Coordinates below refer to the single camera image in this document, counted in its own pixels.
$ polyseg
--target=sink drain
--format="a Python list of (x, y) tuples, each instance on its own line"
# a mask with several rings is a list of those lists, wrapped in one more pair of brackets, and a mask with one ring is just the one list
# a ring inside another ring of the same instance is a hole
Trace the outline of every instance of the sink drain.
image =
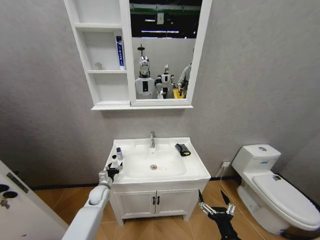
[(157, 165), (152, 164), (152, 165), (150, 165), (150, 168), (151, 168), (151, 170), (156, 170), (157, 169)]

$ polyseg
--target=wooden floor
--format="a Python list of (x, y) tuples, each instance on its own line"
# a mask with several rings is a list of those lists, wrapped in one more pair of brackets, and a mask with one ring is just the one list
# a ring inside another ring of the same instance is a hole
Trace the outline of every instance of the wooden floor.
[[(235, 203), (253, 223), (266, 240), (285, 238), (265, 231), (251, 216), (238, 197), (234, 180), (222, 181)], [(71, 223), (77, 211), (85, 204), (93, 187), (38, 190), (35, 193), (51, 207), (65, 222)], [(203, 191), (203, 198), (210, 206), (224, 207), (220, 193), (220, 181), (209, 181)], [(231, 221), (234, 230), (242, 240), (262, 239), (238, 210)], [(197, 205), (189, 221), (182, 216), (152, 217), (126, 220), (118, 226), (110, 203), (104, 209), (96, 240), (220, 240), (217, 225)]]

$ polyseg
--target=person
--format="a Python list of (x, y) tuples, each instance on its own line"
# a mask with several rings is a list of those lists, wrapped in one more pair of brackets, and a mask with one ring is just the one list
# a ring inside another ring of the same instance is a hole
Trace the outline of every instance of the person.
[(177, 84), (179, 93), (183, 92), (184, 99), (187, 96), (190, 72), (191, 72), (191, 63), (188, 66), (186, 66), (186, 68), (182, 71), (181, 77), (178, 80), (178, 84)]

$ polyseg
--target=sink basin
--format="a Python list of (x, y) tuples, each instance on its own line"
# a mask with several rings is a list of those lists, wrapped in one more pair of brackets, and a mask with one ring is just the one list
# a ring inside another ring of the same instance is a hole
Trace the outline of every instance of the sink basin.
[(123, 173), (130, 178), (180, 176), (187, 169), (179, 156), (176, 149), (128, 153), (125, 156)]
[[(185, 144), (191, 154), (180, 156), (175, 147), (177, 143)], [(114, 140), (106, 166), (112, 162), (118, 147), (123, 154), (123, 170), (115, 176), (114, 184), (208, 180), (211, 177), (189, 137), (156, 138), (155, 148), (150, 148), (149, 138)]]

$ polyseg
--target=toilet tank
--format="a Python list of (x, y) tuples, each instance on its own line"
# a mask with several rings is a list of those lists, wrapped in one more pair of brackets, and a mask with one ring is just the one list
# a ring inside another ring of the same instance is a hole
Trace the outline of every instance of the toilet tank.
[(232, 166), (240, 174), (269, 171), (281, 153), (267, 144), (243, 146), (235, 156)]

